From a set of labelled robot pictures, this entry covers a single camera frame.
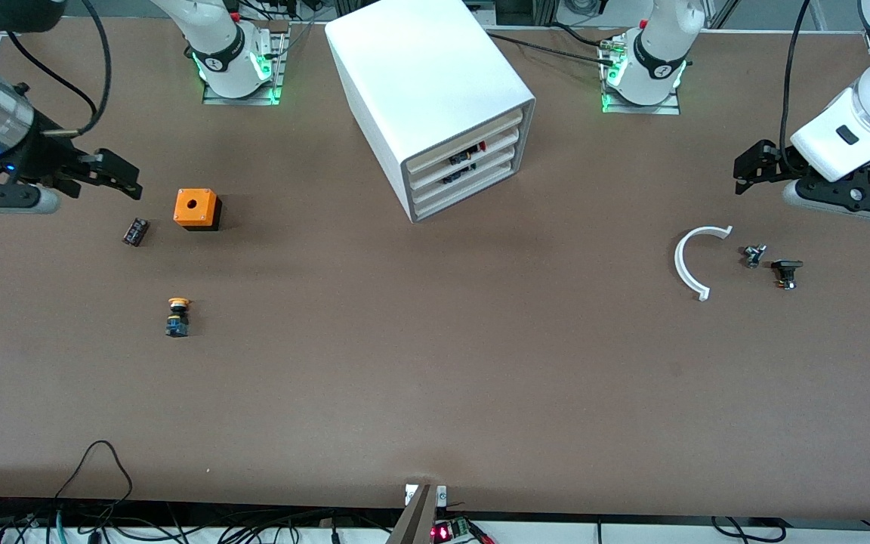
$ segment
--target black switch component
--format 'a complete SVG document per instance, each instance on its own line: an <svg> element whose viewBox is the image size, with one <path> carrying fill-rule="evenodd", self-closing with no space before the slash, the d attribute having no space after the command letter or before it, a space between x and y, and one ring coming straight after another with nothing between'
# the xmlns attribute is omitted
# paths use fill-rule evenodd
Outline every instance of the black switch component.
<svg viewBox="0 0 870 544"><path fill-rule="evenodd" d="M836 133L838 133L839 137L841 137L841 139L845 141L845 144L855 145L859 140L855 133L853 133L852 130L848 128L848 125L841 125L840 127L836 128L835 131Z"/></svg>
<svg viewBox="0 0 870 544"><path fill-rule="evenodd" d="M774 261L770 263L770 267L777 270L781 278L777 281L777 286L784 290L791 290L798 286L794 283L794 270L804 266L802 261Z"/></svg>

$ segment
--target green led light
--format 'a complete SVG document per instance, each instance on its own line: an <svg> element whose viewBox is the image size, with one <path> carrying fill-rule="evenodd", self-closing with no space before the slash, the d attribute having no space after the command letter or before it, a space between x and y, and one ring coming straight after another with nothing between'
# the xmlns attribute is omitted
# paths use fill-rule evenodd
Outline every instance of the green led light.
<svg viewBox="0 0 870 544"><path fill-rule="evenodd" d="M270 77L270 62L263 57L258 57L251 52L251 62L255 65L255 71L260 79L268 79Z"/></svg>
<svg viewBox="0 0 870 544"><path fill-rule="evenodd" d="M193 59L193 64L196 65L197 75L200 76L200 79L203 79L204 82L207 80L207 75L204 75L203 65L200 64L200 59L196 58L196 54L190 53L190 58Z"/></svg>

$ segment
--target black electronic component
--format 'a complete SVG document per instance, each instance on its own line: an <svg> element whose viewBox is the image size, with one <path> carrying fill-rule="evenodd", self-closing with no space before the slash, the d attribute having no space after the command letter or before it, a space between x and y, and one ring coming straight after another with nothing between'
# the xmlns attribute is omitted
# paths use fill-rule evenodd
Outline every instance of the black electronic component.
<svg viewBox="0 0 870 544"><path fill-rule="evenodd" d="M139 247L140 242L143 241L143 236L146 236L146 231L150 229L150 222L145 219L140 219L137 217L132 221L130 226L130 230L127 230L127 233L123 235L123 243L128 246L132 246L135 248Z"/></svg>
<svg viewBox="0 0 870 544"><path fill-rule="evenodd" d="M804 266L802 261L786 261L786 259L782 259L782 261L771 262L770 267L777 270L777 273L781 276L777 281L777 286L784 290L791 290L798 286L794 282L794 270L801 268L801 266Z"/></svg>
<svg viewBox="0 0 870 544"><path fill-rule="evenodd" d="M458 172L452 172L450 175L443 177L440 181L444 184L452 183L456 179L462 177L463 173L469 172L469 170L476 169L475 165L465 166L465 168L458 170Z"/></svg>
<svg viewBox="0 0 870 544"><path fill-rule="evenodd" d="M449 164L461 165L463 162L468 161L470 158L472 158L472 155L480 151L486 151L486 142L481 141L478 144L474 144L472 147L466 149L465 151L452 155L452 157L449 157Z"/></svg>
<svg viewBox="0 0 870 544"><path fill-rule="evenodd" d="M432 527L432 544L443 544L468 533L469 522L465 518L455 518L446 522L439 522Z"/></svg>

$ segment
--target metal bracket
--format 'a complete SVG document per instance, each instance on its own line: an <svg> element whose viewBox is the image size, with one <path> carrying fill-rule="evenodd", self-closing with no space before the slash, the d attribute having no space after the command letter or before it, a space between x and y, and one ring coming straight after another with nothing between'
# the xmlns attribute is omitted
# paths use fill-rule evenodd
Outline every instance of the metal bracket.
<svg viewBox="0 0 870 544"><path fill-rule="evenodd" d="M405 506L398 523L394 524L386 544L431 544L436 508L439 496L446 496L445 486L439 486L443 490L441 493L430 484L405 486L406 498L409 496L409 487L414 487L414 490L411 491L408 506Z"/></svg>
<svg viewBox="0 0 870 544"><path fill-rule="evenodd" d="M412 496L415 495L415 491L418 491L417 484L405 484L405 506L408 506L408 503L411 502ZM436 499L438 499L438 503L436 506L439 508L445 508L449 505L449 488L446 486L435 486L435 494L438 495Z"/></svg>

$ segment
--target white curved plastic part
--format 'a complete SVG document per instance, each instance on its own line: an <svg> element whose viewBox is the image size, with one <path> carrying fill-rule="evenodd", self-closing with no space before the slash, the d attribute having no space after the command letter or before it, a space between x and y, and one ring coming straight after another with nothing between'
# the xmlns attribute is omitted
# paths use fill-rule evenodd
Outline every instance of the white curved plastic part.
<svg viewBox="0 0 870 544"><path fill-rule="evenodd" d="M697 227L690 232L687 232L686 236L683 237L683 240L677 244L677 251L674 252L674 264L677 265L677 274L680 274L680 279L683 280L684 283L695 290L698 294L698 300L704 302L707 300L708 296L711 296L711 288L705 286L704 283L700 283L692 274L690 274L690 270L686 269L686 263L683 262L683 246L686 245L686 241L690 240L690 238L695 237L697 234L710 234L711 236L715 236L717 238L724 239L728 237L731 233L731 230L734 230L734 227L731 224L728 224L727 228L721 227Z"/></svg>

